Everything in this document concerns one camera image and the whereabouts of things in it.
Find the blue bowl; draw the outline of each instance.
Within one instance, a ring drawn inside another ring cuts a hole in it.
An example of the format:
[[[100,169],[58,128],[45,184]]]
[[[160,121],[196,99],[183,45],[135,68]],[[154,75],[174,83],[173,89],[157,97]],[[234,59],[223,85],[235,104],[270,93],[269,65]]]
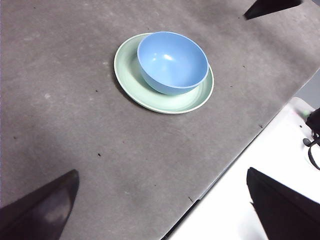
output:
[[[137,56],[144,80],[167,95],[191,91],[209,72],[204,51],[191,39],[174,32],[146,36],[138,46]]]

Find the black cable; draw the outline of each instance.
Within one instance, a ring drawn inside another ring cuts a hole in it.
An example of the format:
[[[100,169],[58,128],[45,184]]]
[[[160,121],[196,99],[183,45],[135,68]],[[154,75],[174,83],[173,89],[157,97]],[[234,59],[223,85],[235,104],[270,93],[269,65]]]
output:
[[[304,138],[303,139],[303,144],[306,145],[307,147],[309,147],[308,157],[309,157],[310,162],[312,163],[312,165],[316,169],[320,170],[320,167],[317,165],[317,163],[316,163],[316,161],[315,161],[315,159],[314,159],[314,157],[312,156],[312,153],[311,153],[311,147],[316,145],[316,144],[320,144],[320,136],[318,136],[318,137],[315,137],[315,136],[317,136],[317,135],[315,134],[313,136],[314,137],[314,141],[313,142],[311,142],[308,138]]]

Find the plate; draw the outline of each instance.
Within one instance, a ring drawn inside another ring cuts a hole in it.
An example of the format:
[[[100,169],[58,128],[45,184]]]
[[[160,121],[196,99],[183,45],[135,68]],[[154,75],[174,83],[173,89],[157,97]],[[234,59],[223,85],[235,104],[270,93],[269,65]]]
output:
[[[123,90],[141,106],[162,114],[184,114],[200,108],[214,89],[214,75],[209,66],[206,79],[195,89],[179,95],[166,95],[150,87],[140,74],[137,48],[151,33],[142,33],[126,40],[116,51],[114,71]]]

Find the plate rim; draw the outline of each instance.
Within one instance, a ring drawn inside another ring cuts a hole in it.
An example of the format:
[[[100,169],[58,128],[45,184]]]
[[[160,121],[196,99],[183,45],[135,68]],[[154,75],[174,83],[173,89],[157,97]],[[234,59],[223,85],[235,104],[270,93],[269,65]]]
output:
[[[210,70],[210,73],[211,73],[211,76],[212,76],[212,85],[211,85],[211,89],[210,89],[210,93],[208,94],[208,96],[206,97],[206,99],[204,101],[202,101],[199,105],[193,107],[193,108],[190,108],[190,109],[187,109],[187,110],[182,110],[182,111],[168,111],[168,110],[162,110],[162,109],[159,109],[159,108],[156,108],[156,107],[153,107],[149,104],[146,104],[142,101],[140,101],[139,99],[135,98],[134,96],[131,95],[130,91],[128,91],[126,89],[126,87],[121,83],[121,81],[119,80],[119,76],[118,76],[118,69],[117,69],[117,59],[118,59],[118,54],[120,52],[120,50],[122,49],[122,47],[129,41],[131,41],[132,39],[134,38],[137,38],[137,37],[140,37],[140,36],[144,36],[144,35],[150,35],[152,34],[152,32],[146,32],[146,33],[140,33],[140,34],[137,34],[137,35],[134,35],[130,38],[128,38],[127,40],[125,40],[120,46],[119,48],[117,49],[115,55],[114,55],[114,61],[113,61],[113,67],[114,67],[114,73],[115,73],[115,76],[116,76],[116,79],[118,81],[118,83],[120,84],[120,86],[122,87],[122,89],[125,91],[125,93],[132,99],[134,100],[136,103],[138,103],[139,105],[145,107],[146,109],[149,109],[151,111],[154,111],[154,112],[157,112],[157,113],[161,113],[161,114],[171,114],[171,115],[176,115],[176,114],[185,114],[185,113],[189,113],[193,110],[196,110],[198,108],[200,108],[202,105],[204,105],[208,99],[211,97],[212,95],[212,92],[214,90],[214,85],[215,85],[215,79],[214,79],[214,73],[212,71],[212,68],[209,64],[209,70]]]

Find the gray table surface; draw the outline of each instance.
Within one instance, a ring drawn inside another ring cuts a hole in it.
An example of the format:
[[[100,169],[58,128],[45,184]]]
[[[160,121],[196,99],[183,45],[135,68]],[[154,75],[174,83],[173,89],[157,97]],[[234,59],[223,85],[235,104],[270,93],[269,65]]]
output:
[[[160,239],[320,66],[315,3],[245,21],[252,3],[2,0],[1,205],[74,168],[62,240]],[[206,52],[198,110],[155,113],[117,83],[119,45],[156,31]]]

